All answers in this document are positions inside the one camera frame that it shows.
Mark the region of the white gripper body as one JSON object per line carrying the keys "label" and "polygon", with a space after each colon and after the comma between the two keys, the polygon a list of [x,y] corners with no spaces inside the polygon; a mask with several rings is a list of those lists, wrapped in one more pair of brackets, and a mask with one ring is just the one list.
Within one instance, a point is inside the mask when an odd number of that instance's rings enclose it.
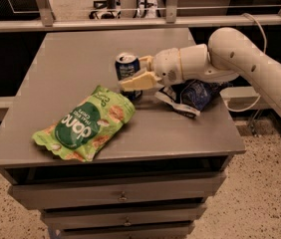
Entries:
{"label": "white gripper body", "polygon": [[183,82],[180,52],[177,48],[157,53],[152,59],[151,67],[158,77],[158,82],[164,86],[177,85]]}

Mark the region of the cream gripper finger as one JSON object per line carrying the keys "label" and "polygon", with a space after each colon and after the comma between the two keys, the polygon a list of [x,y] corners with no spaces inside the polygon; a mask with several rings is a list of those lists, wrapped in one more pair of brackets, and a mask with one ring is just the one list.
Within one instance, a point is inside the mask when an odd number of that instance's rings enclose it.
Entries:
{"label": "cream gripper finger", "polygon": [[152,65],[151,65],[152,59],[153,59],[153,56],[139,57],[140,68],[144,71],[151,71],[152,70]]}
{"label": "cream gripper finger", "polygon": [[142,91],[154,88],[162,77],[152,71],[139,71],[129,78],[119,81],[119,86],[124,92]]}

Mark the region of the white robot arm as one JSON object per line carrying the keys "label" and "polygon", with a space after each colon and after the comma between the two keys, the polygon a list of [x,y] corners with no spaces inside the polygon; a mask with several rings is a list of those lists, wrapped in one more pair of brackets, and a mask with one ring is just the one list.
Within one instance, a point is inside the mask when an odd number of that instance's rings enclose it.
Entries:
{"label": "white robot arm", "polygon": [[281,118],[281,64],[233,28],[212,33],[206,45],[162,50],[142,58],[144,66],[120,81],[126,91],[172,86],[187,80],[208,83],[244,78]]}

